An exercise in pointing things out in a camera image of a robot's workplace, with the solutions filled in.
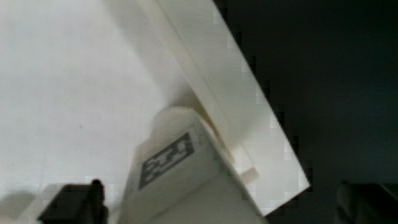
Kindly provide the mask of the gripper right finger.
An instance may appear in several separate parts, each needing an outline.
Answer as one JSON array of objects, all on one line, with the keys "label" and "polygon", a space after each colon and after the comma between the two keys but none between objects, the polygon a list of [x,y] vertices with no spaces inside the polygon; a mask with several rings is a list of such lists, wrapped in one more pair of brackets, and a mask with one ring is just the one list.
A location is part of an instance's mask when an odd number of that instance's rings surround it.
[{"label": "gripper right finger", "polygon": [[398,224],[398,183],[341,183],[334,224]]}]

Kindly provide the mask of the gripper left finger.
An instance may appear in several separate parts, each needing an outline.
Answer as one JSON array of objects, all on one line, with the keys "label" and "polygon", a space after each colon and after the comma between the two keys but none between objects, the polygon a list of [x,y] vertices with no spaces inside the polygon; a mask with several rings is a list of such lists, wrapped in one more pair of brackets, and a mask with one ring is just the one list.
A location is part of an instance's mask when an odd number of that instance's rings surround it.
[{"label": "gripper left finger", "polygon": [[97,179],[89,184],[67,184],[37,217],[41,224],[106,224],[105,186]]}]

